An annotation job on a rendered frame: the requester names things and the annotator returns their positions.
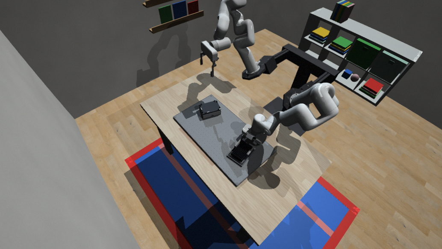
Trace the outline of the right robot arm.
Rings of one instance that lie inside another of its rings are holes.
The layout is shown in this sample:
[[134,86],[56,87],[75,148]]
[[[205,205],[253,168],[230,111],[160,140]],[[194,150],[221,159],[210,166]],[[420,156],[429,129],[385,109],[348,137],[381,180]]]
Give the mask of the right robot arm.
[[218,25],[214,32],[214,48],[217,52],[230,48],[231,41],[228,37],[225,37],[229,22],[230,14],[233,18],[234,33],[239,36],[233,40],[233,46],[238,51],[240,58],[242,59],[247,71],[246,74],[254,74],[259,71],[260,61],[255,62],[249,46],[254,45],[254,24],[250,19],[243,19],[242,13],[237,9],[246,5],[246,0],[222,0],[218,11]]

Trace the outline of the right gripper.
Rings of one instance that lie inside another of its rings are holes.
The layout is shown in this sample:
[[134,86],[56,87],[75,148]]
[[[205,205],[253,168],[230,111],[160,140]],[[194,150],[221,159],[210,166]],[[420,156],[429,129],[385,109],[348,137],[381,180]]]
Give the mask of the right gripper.
[[[212,45],[212,46],[211,46]],[[202,55],[207,55],[207,57],[212,61],[212,71],[210,72],[211,77],[214,77],[214,67],[216,67],[215,61],[218,60],[218,52],[214,48],[214,44],[212,42],[203,41],[201,42],[201,50],[200,53],[200,65],[203,64]]]

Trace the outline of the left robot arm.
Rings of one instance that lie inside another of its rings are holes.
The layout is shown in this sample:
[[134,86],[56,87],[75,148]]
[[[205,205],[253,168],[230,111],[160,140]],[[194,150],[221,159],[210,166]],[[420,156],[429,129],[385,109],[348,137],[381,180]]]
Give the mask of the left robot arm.
[[[251,132],[246,137],[256,139],[257,134],[267,136],[273,134],[279,123],[288,127],[299,123],[304,131],[310,131],[332,119],[339,113],[339,101],[335,96],[335,88],[330,83],[317,83],[300,94],[293,94],[289,103],[292,108],[285,112],[276,112],[267,121],[262,114],[256,114],[251,126]],[[313,103],[321,116],[315,118],[308,104]]]

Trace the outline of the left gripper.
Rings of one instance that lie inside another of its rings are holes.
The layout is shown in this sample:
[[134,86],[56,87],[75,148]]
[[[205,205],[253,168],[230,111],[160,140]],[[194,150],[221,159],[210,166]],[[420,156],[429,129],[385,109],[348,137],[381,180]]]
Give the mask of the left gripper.
[[[247,133],[250,133],[250,132],[251,132],[251,125],[250,125],[250,124],[246,124],[246,125],[243,127],[243,129],[242,129],[242,133],[243,133],[242,137],[241,137],[240,140],[234,145],[234,147],[236,148],[236,147],[240,144],[240,141],[241,141],[243,138],[245,139]],[[256,137],[256,139],[251,140],[251,141],[253,141],[253,145],[254,145],[254,147],[253,147],[251,150],[249,150],[249,152],[246,154],[247,156],[248,156],[248,155],[252,152],[252,150],[256,147],[257,143],[260,144],[260,145],[262,145],[262,144],[265,142],[265,140],[267,139],[267,135],[265,135],[265,134],[263,134],[263,133],[261,133],[261,134],[257,134],[255,137]]]

